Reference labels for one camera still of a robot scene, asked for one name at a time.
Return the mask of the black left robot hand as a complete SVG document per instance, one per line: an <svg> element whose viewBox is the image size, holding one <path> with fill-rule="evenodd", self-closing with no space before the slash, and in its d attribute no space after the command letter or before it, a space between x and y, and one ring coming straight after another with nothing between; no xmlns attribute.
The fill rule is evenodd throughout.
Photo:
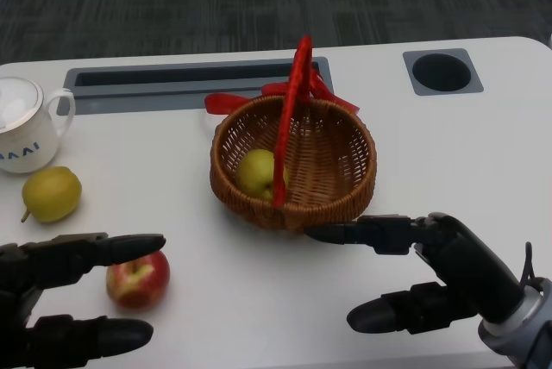
<svg viewBox="0 0 552 369"><path fill-rule="evenodd" d="M28 319L43 291L76 284L95 266L139 259L164 247L160 234L59 235L52 240L1 247L1 366L81 368L90 360L129 353L149 343L148 322L100 316L76 320L44 316Z"/></svg>

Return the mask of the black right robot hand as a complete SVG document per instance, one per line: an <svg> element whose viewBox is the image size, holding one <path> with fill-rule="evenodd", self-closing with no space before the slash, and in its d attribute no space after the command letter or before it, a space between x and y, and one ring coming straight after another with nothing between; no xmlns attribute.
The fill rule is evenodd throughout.
<svg viewBox="0 0 552 369"><path fill-rule="evenodd" d="M434 213L408 216L361 216L352 222L304 228L324 243L367 245L379 255L417 255L438 282L382 295L348 313L356 332L410 334L447 328L451 322L482 316L502 323L521 305L524 290L505 263L456 218Z"/></svg>

